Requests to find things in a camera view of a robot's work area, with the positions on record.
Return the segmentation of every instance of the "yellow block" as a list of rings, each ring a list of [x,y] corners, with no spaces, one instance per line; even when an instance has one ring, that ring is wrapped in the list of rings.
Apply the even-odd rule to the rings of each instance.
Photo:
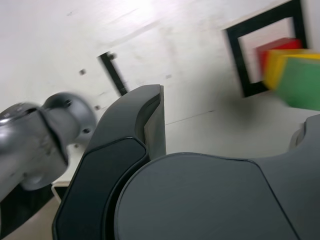
[[[320,54],[312,53],[309,49],[271,50],[263,79],[267,88],[271,90],[277,88],[288,58],[320,59]]]

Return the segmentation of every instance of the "white wall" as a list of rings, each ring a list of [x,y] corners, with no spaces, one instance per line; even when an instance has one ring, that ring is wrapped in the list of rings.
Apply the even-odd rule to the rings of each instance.
[[[287,108],[270,94],[243,99],[222,30],[284,2],[2,0],[0,110],[72,91],[100,105],[100,117],[119,97],[97,60],[111,51],[129,90],[164,85],[169,153],[282,153],[299,123],[316,112]],[[307,3],[318,49],[319,3]],[[61,180],[71,178],[82,154],[69,150],[72,165]]]

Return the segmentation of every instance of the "red block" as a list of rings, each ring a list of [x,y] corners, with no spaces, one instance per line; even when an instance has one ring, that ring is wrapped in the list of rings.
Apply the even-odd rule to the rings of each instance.
[[[296,38],[284,37],[255,49],[259,59],[260,72],[265,73],[267,67],[268,51],[272,49],[301,49],[301,41]]]

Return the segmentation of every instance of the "black square frame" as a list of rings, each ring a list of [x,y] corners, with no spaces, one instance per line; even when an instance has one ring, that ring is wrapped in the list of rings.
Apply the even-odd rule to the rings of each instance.
[[[293,18],[295,37],[300,39],[302,47],[307,49],[301,0],[291,0],[226,29],[244,97],[259,94],[268,89],[262,81],[256,83],[250,82],[239,38],[285,18]]]

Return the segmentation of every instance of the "colored block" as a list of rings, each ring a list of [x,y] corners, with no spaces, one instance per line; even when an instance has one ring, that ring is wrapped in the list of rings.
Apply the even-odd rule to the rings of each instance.
[[[261,74],[265,73],[267,67],[267,59],[269,50],[286,50],[286,49],[301,49],[302,44],[299,39],[284,37],[268,44],[259,46],[255,49],[259,59],[259,66]]]
[[[320,54],[312,53],[308,49],[290,49],[290,50],[271,50],[267,60],[267,68],[264,74],[264,85],[274,90],[277,88],[279,78],[281,77],[284,67],[286,66],[287,58],[306,58],[320,59]]]
[[[276,94],[289,106],[320,110],[320,60],[289,57]]]

